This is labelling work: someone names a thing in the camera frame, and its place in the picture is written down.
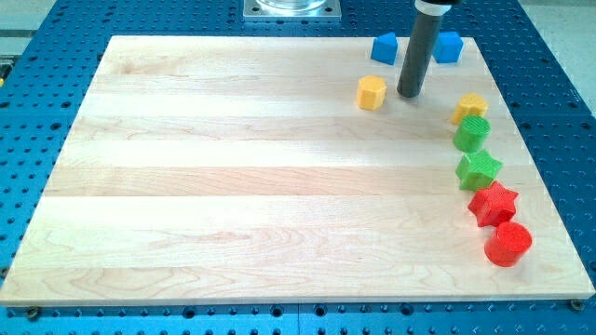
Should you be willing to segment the white pusher mount collar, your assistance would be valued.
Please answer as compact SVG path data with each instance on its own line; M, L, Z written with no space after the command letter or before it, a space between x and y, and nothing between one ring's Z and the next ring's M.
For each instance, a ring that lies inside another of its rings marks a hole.
M441 17L452 8L451 4L435 4L425 0L415 0L414 6L420 13L432 17Z

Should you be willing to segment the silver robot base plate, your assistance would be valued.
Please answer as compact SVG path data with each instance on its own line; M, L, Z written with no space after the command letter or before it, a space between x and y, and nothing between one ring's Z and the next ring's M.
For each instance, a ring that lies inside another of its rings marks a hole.
M247 21L339 21L339 0L244 0L243 18Z

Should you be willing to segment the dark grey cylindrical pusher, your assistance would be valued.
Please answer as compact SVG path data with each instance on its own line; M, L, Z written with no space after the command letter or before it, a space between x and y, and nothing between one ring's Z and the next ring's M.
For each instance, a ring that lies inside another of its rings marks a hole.
M440 24L441 16L417 11L397 87L402 97L415 98L420 94Z

